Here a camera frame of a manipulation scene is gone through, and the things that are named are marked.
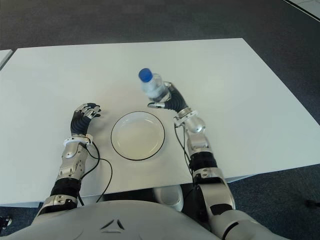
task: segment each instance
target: wire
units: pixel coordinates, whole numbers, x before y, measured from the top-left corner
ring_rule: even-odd
[[[186,142],[185,128],[183,127],[183,145],[182,145],[182,143],[181,143],[181,141],[180,141],[180,139],[179,139],[179,137],[178,137],[177,128],[179,128],[179,127],[176,126],[176,124],[174,124],[174,133],[175,133],[176,139],[178,140],[178,142],[179,142],[179,144],[180,144],[180,146],[181,146],[181,148],[182,148],[182,150],[183,150],[184,160],[185,160],[186,166],[188,167],[188,170],[189,170],[191,176],[193,176],[192,171],[190,170],[189,164],[188,164],[188,161],[189,161],[189,163],[190,163],[190,159],[189,159],[189,156],[188,156],[188,154],[187,154],[187,152],[186,152],[186,149],[185,149],[185,142]]]
[[[85,205],[85,204],[84,204],[84,201],[82,201],[82,198],[81,198],[79,192],[78,192],[78,199],[79,199],[79,202],[80,202],[81,206],[84,206],[84,205]]]
[[[98,164],[99,164],[99,162],[100,162],[100,153],[99,153],[98,147],[97,147],[97,145],[96,145],[94,142],[92,142],[92,144],[93,144],[93,146],[94,146],[95,149],[96,149],[96,152],[97,152],[97,154],[98,154],[98,157],[93,157],[93,156],[90,154],[89,150],[88,150],[86,147],[85,147],[85,149],[88,151],[88,153],[91,155],[91,157],[93,157],[93,158],[95,158],[95,159],[98,159],[98,161],[96,162],[96,165],[94,165],[93,168],[91,168],[89,171],[87,171],[85,174],[83,174],[82,177],[80,177],[80,180],[82,180],[85,176],[87,176],[89,173],[91,173],[93,170],[95,170],[95,168],[98,166]]]
[[[194,188],[192,188],[190,191],[188,191],[188,193],[185,195],[185,197],[183,198],[183,201],[185,201],[187,199],[187,197],[189,196],[189,194],[194,190]]]
[[[98,157],[93,156],[93,155],[91,154],[91,152],[90,152],[87,148],[85,148],[85,149],[87,150],[87,152],[89,153],[89,155],[90,155],[92,158],[98,159],[98,161],[97,161],[97,164],[96,164],[90,171],[86,172],[86,173],[81,177],[81,179],[83,179],[84,176],[86,176],[86,175],[89,174],[91,171],[93,171],[93,170],[98,166],[100,160],[106,161],[106,162],[110,165],[110,169],[111,169],[111,175],[110,175],[109,182],[108,182],[107,186],[105,187],[104,191],[102,192],[102,194],[99,196],[98,200],[96,201],[96,203],[97,203],[97,202],[99,202],[99,200],[102,198],[102,196],[105,194],[105,192],[107,191],[107,189],[108,189],[108,187],[109,187],[109,185],[110,185],[110,183],[111,183],[111,180],[112,180],[112,177],[113,177],[113,168],[112,168],[111,163],[110,163],[107,159],[100,158],[100,152],[99,152],[99,149],[98,149],[97,145],[96,145],[94,142],[92,142],[92,144],[93,144],[93,146],[94,146],[95,149],[96,149],[96,153],[97,153]],[[81,203],[81,205],[84,206],[84,202],[82,201],[81,196],[80,196],[79,193],[78,193],[78,199],[79,199],[79,202]]]

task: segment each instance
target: floor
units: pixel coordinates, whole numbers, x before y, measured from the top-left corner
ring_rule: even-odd
[[[320,0],[290,0],[320,19]]]
[[[0,7],[0,50],[244,38],[320,123],[320,23],[283,0],[0,0]],[[271,231],[318,240],[320,209],[304,201],[320,201],[319,183],[320,165],[314,165],[255,175],[230,188],[237,208]],[[186,193],[191,186],[182,187]],[[106,200],[151,197],[143,190]],[[183,211],[198,220],[194,204],[191,194]],[[28,226],[37,211],[0,207],[0,216],[13,218],[1,235]]]

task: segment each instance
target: white table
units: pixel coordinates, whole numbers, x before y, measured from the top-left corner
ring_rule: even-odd
[[[12,54],[12,50],[0,50],[0,69],[2,65],[6,62],[6,60]]]
[[[150,109],[138,72],[148,67],[180,90],[205,121],[226,178],[320,163],[320,126],[241,38],[50,46],[18,49],[0,72],[0,204],[43,201],[61,164],[73,111],[101,105],[88,133],[109,159],[107,193],[191,182],[173,130],[173,111]],[[132,111],[156,115],[165,142],[153,157],[131,161],[111,145],[116,121]],[[96,160],[88,158],[86,169]],[[82,182],[100,194],[110,177],[104,162]]]

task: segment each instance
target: plastic bottle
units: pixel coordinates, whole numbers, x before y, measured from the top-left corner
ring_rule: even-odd
[[[143,68],[139,72],[141,79],[141,89],[153,102],[165,101],[169,97],[169,91],[161,76],[157,73],[152,73],[149,68]]]

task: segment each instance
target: plate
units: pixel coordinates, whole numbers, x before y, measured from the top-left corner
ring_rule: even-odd
[[[129,160],[144,160],[155,155],[165,141],[165,129],[151,113],[135,111],[124,115],[113,126],[114,150]]]

